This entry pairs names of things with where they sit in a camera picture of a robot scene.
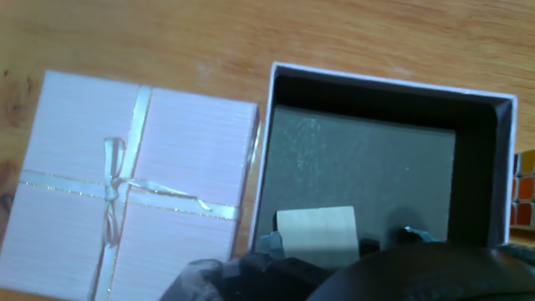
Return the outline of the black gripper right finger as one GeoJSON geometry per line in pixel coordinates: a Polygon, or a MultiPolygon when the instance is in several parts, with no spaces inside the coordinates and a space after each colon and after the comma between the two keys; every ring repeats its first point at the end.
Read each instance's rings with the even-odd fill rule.
{"type": "Polygon", "coordinates": [[[390,239],[396,246],[438,242],[428,232],[413,227],[402,227],[395,230],[390,239]]]}

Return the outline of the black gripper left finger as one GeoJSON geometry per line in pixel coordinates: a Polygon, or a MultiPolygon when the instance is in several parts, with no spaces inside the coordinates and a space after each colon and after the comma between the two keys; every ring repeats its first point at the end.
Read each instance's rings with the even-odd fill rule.
{"type": "Polygon", "coordinates": [[[285,252],[283,240],[279,231],[274,231],[268,235],[261,236],[255,246],[256,253],[269,255],[273,259],[284,259],[285,252]]]}

